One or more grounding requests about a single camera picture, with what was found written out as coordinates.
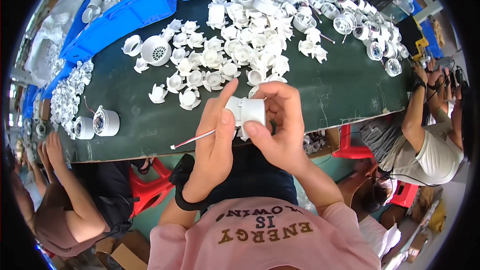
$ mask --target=work table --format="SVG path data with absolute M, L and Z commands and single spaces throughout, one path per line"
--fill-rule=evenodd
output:
M 86 96 L 88 106 L 94 111 L 99 105 L 116 111 L 120 116 L 120 129 L 115 136 L 95 135 L 91 140 L 71 140 L 60 127 L 58 131 L 68 162 L 134 159 L 195 149 L 195 143 L 177 150 L 171 150 L 170 146 L 195 136 L 207 100 L 217 97 L 219 91 L 208 92 L 199 87 L 201 104 L 192 111 L 182 109 L 178 94 L 173 93 L 166 95 L 164 103 L 155 104 L 148 93 L 152 92 L 154 84 L 166 83 L 167 77 L 177 70 L 175 65 L 171 61 L 167 63 L 169 67 L 149 65 L 149 69 L 139 74 L 135 72 L 134 65 L 140 55 L 130 57 L 122 52 L 122 47 L 132 35 L 138 34 L 145 41 L 152 35 L 161 34 L 174 18 L 183 22 L 198 21 L 200 28 L 196 32 L 204 32 L 207 39 L 214 35 L 220 38 L 220 30 L 212 30 L 205 23 L 209 2 L 211 0 L 179 0 L 177 12 L 172 16 L 129 33 L 93 57 L 92 80 L 81 96 L 77 116 L 93 117 L 85 105 Z M 284 78 L 300 92 L 305 130 L 340 126 L 405 109 L 408 105 L 407 81 L 411 75 L 409 63 L 402 62 L 401 75 L 389 77 L 380 62 L 368 58 L 360 40 L 348 35 L 342 44 L 343 35 L 334 30 L 332 21 L 323 15 L 320 19 L 323 23 L 317 28 L 336 41 L 332 44 L 326 39 L 321 40 L 321 46 L 328 52 L 327 61 L 320 64 L 298 51 L 298 42 L 305 40 L 305 35 L 295 28 L 294 37 L 286 41 L 287 50 L 282 53 L 289 58 L 290 66 Z M 246 66 L 241 68 L 242 74 L 234 94 L 237 97 L 247 97 L 252 88 L 246 84 L 245 70 L 249 69 Z

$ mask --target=pink t-shirt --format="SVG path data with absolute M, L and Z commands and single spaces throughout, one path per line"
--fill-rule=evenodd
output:
M 380 269 L 357 215 L 344 203 L 323 218 L 270 197 L 213 205 L 189 230 L 165 224 L 150 232 L 149 270 Z

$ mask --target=gray t-shirt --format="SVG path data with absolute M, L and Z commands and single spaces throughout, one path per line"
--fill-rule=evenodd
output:
M 449 182 L 457 173 L 463 151 L 447 136 L 452 131 L 452 120 L 442 109 L 437 112 L 437 119 L 438 123 L 423 127 L 425 138 L 418 154 L 402 135 L 379 167 L 384 171 L 392 169 L 391 177 L 413 185 Z

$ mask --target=fingernail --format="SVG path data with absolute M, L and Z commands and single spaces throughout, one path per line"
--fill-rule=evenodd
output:
M 231 111 L 227 108 L 223 108 L 222 114 L 220 115 L 220 122 L 223 124 L 228 124 L 230 122 L 230 113 Z
M 258 133 L 258 129 L 253 123 L 245 122 L 243 127 L 247 130 L 249 136 L 255 136 Z

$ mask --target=red plastic stool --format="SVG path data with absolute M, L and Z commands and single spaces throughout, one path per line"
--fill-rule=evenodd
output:
M 399 181 L 399 184 L 395 190 L 395 194 L 393 195 L 392 200 L 390 200 L 390 203 L 409 208 L 415 200 L 415 195 L 417 195 L 418 188 L 419 186 L 416 184 Z
M 151 182 L 144 182 L 138 177 L 130 167 L 130 186 L 133 198 L 139 198 L 139 201 L 133 203 L 132 216 L 138 215 L 147 208 L 155 207 L 162 202 L 173 189 L 174 185 L 169 182 L 171 171 L 162 164 L 162 162 L 154 158 L 152 167 L 158 173 L 160 178 Z
M 350 137 L 350 124 L 342 126 L 340 133 L 340 149 L 332 153 L 333 157 L 344 159 L 364 159 L 374 157 L 374 154 L 367 146 L 350 146 Z

